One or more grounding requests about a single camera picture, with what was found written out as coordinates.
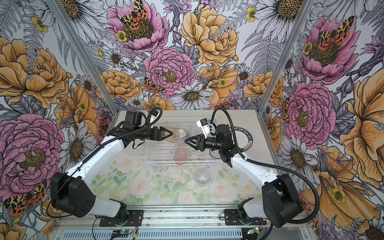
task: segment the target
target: dish rack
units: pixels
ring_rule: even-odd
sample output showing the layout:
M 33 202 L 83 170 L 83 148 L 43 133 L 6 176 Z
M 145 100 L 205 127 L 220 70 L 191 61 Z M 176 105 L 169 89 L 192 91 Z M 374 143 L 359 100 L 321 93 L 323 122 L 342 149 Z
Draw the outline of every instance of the dish rack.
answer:
M 187 131 L 187 138 L 202 134 L 203 131 L 196 125 L 196 122 L 203 119 L 201 118 L 173 118 L 174 122 L 162 122 L 159 125 L 163 127 L 175 127 Z M 215 123 L 220 124 L 219 118 L 215 118 Z M 216 164 L 221 162 L 221 159 L 215 159 L 209 154 L 209 150 L 204 152 L 197 151 L 188 146 L 188 161 L 178 164 L 175 161 L 175 151 L 177 143 L 167 142 L 166 140 L 157 142 L 149 141 L 146 150 L 145 162 L 153 163 L 155 165 L 199 165 L 199 164 Z

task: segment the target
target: black mounting plate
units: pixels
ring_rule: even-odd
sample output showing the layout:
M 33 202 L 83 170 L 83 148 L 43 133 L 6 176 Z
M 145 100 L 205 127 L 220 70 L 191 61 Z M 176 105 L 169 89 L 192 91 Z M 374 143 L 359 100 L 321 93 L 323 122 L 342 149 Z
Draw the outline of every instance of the black mounting plate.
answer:
M 127 210 L 128 217 L 131 217 L 135 223 L 136 226 L 141 226 L 141 221 L 143 217 L 144 210 Z M 126 223 L 122 225 L 122 223 L 118 222 L 117 220 L 110 218 L 110 217 L 103 217 L 100 221 L 101 227 L 133 227 L 133 222 L 128 219 Z
M 224 209 L 225 216 L 225 225 L 235 226 L 235 225 L 266 225 L 266 220 L 262 218 L 252 218 L 252 222 L 244 224 L 240 221 L 239 214 L 237 209 Z

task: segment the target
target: pink glass bottle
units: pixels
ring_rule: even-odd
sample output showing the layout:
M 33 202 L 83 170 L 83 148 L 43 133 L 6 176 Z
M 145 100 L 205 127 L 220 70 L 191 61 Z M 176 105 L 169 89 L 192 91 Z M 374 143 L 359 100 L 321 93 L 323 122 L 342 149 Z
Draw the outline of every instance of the pink glass bottle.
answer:
M 184 129 L 179 130 L 179 140 L 177 141 L 175 151 L 175 162 L 177 165 L 183 165 L 188 162 L 188 145 L 184 142 L 186 135 L 187 132 Z

